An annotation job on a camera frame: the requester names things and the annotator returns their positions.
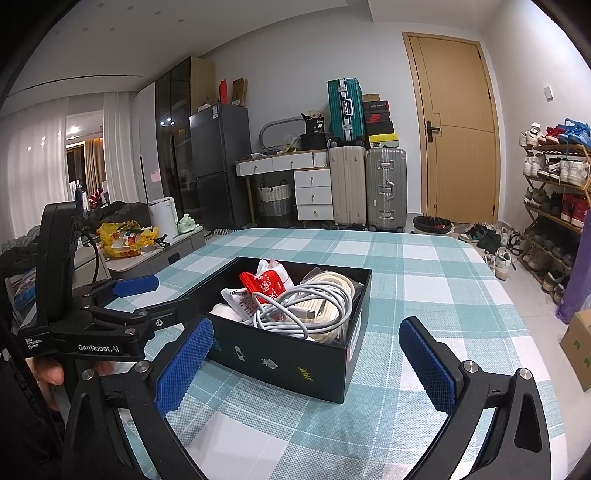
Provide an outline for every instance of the yellow plastic bag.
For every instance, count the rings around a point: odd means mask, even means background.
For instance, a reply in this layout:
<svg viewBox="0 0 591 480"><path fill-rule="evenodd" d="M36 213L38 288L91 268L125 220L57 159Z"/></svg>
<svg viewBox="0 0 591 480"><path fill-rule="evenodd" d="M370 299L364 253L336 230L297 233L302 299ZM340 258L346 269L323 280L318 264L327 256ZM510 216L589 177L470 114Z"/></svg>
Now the yellow plastic bag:
<svg viewBox="0 0 591 480"><path fill-rule="evenodd" d="M153 245L158 227L141 228L137 222L103 223L96 231L107 258L135 257L145 245Z"/></svg>

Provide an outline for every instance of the human hand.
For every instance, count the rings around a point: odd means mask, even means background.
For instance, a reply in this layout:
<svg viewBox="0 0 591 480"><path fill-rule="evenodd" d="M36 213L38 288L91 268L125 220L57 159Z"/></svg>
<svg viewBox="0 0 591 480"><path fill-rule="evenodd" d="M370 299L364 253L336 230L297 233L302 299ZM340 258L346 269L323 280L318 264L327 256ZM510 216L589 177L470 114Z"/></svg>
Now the human hand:
<svg viewBox="0 0 591 480"><path fill-rule="evenodd" d="M47 406L57 411L58 407L51 391L51 385L62 385L64 383L64 369L61 364L52 356L27 358L27 364L35 380L37 380L39 390L41 390ZM95 363L94 369L99 375L110 375L113 373L113 363L97 362Z"/></svg>

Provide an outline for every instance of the white cable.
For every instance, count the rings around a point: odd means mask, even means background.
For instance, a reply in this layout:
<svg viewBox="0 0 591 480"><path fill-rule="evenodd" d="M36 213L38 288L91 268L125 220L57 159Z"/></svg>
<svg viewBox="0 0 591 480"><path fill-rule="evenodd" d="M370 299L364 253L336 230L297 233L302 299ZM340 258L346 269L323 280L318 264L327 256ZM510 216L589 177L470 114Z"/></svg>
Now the white cable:
<svg viewBox="0 0 591 480"><path fill-rule="evenodd" d="M286 289L276 299L254 292L252 296L258 310L245 323L269 332L303 339L310 335L332 332L349 320L353 310L354 292L353 283L347 277L323 272L306 283ZM320 310L325 307L328 314L320 314ZM306 319L311 314L314 319L307 322Z"/></svg>

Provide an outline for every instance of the open box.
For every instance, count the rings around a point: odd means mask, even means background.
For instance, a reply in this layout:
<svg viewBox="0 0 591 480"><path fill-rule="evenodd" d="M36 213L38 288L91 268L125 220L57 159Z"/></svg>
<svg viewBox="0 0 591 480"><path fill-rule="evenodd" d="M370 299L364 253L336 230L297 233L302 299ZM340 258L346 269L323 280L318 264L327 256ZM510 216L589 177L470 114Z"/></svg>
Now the open box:
<svg viewBox="0 0 591 480"><path fill-rule="evenodd" d="M199 305L199 314L213 323L214 344L208 358L240 373L297 393L343 403L368 324L371 270L281 262L294 284L314 268L330 270L363 284L353 302L343 346L288 337L209 313L224 303L220 291L242 288L240 273L255 273L258 258L237 257L183 294Z"/></svg>

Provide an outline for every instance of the white wall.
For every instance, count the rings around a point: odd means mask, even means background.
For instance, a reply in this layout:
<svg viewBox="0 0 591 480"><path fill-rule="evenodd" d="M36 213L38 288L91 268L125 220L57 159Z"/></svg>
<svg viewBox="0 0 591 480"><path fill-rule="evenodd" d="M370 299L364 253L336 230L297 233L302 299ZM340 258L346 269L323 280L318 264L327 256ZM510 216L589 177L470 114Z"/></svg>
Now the white wall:
<svg viewBox="0 0 591 480"><path fill-rule="evenodd" d="M420 212L418 117L403 31L479 40L498 97L495 74L480 34L427 24L374 23L366 5L285 20L237 38L204 57L216 63L219 79L227 78L230 85L237 78L248 79L246 106L253 148L258 146L258 134L265 124L323 109L328 103L328 80L356 77L365 93L379 93L389 100L401 148L407 152L408 211ZM498 108L502 127L500 105ZM503 162L504 145L501 147Z"/></svg>
<svg viewBox="0 0 591 480"><path fill-rule="evenodd" d="M591 122L591 71L565 33L530 0L505 0L483 35L505 107L506 208L500 218L523 229L531 220L522 207L527 182L519 132L534 121L544 130L567 117ZM544 96L548 85L552 102Z"/></svg>

